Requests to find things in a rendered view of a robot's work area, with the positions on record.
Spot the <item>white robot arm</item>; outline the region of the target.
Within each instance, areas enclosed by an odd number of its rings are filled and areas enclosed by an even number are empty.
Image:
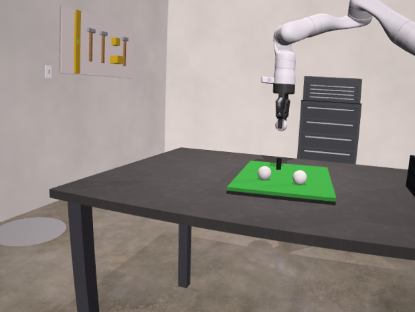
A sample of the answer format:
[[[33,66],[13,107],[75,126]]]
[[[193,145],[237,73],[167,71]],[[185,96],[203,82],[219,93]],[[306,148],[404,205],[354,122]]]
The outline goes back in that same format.
[[[379,0],[350,0],[348,14],[344,17],[320,13],[278,27],[273,38],[276,56],[274,78],[263,76],[261,82],[295,84],[296,57],[291,52],[293,43],[328,31],[368,25],[373,16],[394,44],[415,56],[415,22]]]

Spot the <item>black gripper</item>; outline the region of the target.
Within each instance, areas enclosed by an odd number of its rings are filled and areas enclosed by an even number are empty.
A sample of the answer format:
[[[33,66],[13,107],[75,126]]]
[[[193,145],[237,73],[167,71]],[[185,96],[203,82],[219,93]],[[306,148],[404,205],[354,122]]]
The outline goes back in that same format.
[[[286,121],[288,118],[289,107],[291,103],[288,99],[288,93],[295,93],[295,84],[273,84],[273,93],[278,94],[278,99],[275,102],[276,118],[278,118],[277,130],[282,131],[284,129],[284,120]]]

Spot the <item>green rectangular mat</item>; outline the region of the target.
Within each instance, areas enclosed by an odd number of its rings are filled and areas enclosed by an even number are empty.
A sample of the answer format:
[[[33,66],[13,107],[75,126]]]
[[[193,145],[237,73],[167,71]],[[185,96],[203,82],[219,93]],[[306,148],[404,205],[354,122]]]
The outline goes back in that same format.
[[[250,161],[227,187],[227,194],[251,196],[295,202],[315,204],[336,204],[336,195],[327,167],[308,165],[293,165],[281,163]],[[269,167],[272,174],[263,180],[258,176],[258,170]],[[293,174],[304,171],[307,180],[304,184],[296,184]]]

